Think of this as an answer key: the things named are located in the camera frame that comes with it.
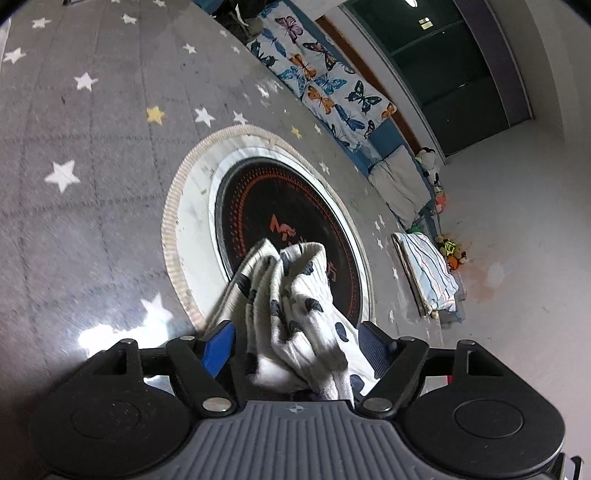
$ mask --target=gray ribbed plate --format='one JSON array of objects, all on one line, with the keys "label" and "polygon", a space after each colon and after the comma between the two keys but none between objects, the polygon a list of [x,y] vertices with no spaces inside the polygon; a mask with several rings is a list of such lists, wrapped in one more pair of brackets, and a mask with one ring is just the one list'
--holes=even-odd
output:
[{"label": "gray ribbed plate", "polygon": [[250,401],[232,417],[202,422],[177,456],[134,478],[455,479],[417,458],[390,423],[359,417],[344,401]]}]

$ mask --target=folded blanket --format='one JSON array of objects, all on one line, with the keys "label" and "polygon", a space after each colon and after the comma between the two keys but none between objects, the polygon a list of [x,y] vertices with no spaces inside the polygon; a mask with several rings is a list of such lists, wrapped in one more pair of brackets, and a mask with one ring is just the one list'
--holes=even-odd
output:
[{"label": "folded blanket", "polygon": [[454,295],[458,286],[447,271],[442,254],[422,233],[395,233],[393,238],[404,256],[425,313],[429,315],[437,310],[455,312]]},{"label": "folded blanket", "polygon": [[368,179],[405,229],[411,228],[419,211],[431,200],[431,194],[404,145],[376,163]]}]

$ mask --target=plush toy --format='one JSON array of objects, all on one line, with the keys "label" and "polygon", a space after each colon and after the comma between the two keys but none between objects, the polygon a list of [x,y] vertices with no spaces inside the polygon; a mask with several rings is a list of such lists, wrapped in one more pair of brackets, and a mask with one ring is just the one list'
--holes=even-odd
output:
[{"label": "plush toy", "polygon": [[436,176],[439,175],[440,166],[437,163],[437,154],[435,150],[429,147],[423,149],[417,154],[417,160],[422,165],[423,170],[427,174],[427,178],[431,185],[435,184]]}]

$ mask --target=round rug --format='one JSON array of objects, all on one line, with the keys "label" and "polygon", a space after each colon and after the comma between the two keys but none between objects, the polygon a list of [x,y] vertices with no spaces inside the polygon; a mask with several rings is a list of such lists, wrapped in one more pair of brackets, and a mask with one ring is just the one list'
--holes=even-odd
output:
[{"label": "round rug", "polygon": [[203,331],[250,248],[322,243],[335,306],[354,325],[371,318],[373,295],[361,239],[326,180],[283,139],[229,127],[192,149],[170,187],[162,225],[171,282]]}]

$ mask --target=dark green door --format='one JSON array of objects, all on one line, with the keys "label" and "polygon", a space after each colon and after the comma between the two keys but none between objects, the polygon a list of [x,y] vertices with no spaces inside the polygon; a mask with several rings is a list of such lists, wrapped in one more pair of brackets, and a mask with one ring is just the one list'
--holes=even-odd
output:
[{"label": "dark green door", "polygon": [[345,6],[398,71],[445,155],[509,128],[495,82],[453,0],[349,0]]}]

